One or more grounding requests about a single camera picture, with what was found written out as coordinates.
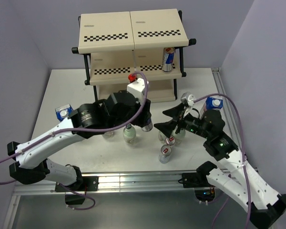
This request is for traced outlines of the blue silver energy drink can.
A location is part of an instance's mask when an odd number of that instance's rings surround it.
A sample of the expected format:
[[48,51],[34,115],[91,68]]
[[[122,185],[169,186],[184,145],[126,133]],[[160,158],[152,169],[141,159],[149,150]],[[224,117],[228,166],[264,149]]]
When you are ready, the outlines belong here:
[[145,123],[145,126],[141,128],[143,131],[145,132],[149,132],[153,129],[153,123],[152,123],[152,120],[151,118],[149,118],[146,123]]
[[174,47],[168,47],[163,49],[163,60],[162,60],[162,71],[165,73],[170,73],[173,69],[174,61]]

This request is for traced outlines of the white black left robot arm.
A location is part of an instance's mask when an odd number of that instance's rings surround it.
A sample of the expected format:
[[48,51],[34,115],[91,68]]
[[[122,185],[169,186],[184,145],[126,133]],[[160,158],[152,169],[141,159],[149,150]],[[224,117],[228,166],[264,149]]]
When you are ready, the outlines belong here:
[[57,164],[49,157],[69,145],[127,124],[147,126],[150,104],[149,99],[140,102],[125,90],[92,104],[82,104],[41,136],[22,144],[10,142],[8,155],[15,156],[15,162],[9,166],[10,176],[24,185],[48,180],[79,190],[83,186],[80,169]]

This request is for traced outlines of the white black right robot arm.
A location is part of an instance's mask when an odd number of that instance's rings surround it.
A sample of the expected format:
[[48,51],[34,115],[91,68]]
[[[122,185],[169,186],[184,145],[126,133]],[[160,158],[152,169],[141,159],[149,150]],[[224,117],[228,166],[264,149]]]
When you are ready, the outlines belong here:
[[163,111],[172,119],[154,124],[166,137],[174,130],[184,129],[206,141],[207,153],[233,176],[230,178],[212,162],[200,165],[190,182],[215,186],[236,201],[250,215],[250,222],[258,229],[270,228],[286,211],[286,194],[280,194],[267,184],[243,158],[241,149],[223,131],[225,122],[218,110],[207,110],[201,118],[185,113],[183,104]]

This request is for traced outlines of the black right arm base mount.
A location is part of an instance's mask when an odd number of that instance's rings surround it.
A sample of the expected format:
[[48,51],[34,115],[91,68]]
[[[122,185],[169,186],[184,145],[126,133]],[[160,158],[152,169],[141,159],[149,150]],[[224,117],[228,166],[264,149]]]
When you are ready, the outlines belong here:
[[198,172],[182,173],[178,183],[183,188],[193,188],[195,197],[201,202],[211,202],[216,199],[215,186],[208,183],[206,177]]

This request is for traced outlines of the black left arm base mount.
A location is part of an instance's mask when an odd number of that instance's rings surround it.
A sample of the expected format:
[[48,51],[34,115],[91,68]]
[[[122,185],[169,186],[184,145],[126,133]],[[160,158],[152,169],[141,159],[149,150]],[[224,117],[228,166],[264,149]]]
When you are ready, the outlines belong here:
[[[88,210],[92,209],[96,205],[94,198],[87,195],[90,191],[97,191],[99,184],[98,176],[84,176],[83,183],[79,187],[65,187],[59,183],[56,183],[54,192],[65,193],[65,204],[68,208],[74,210]],[[90,207],[80,208],[86,199],[92,201]]]

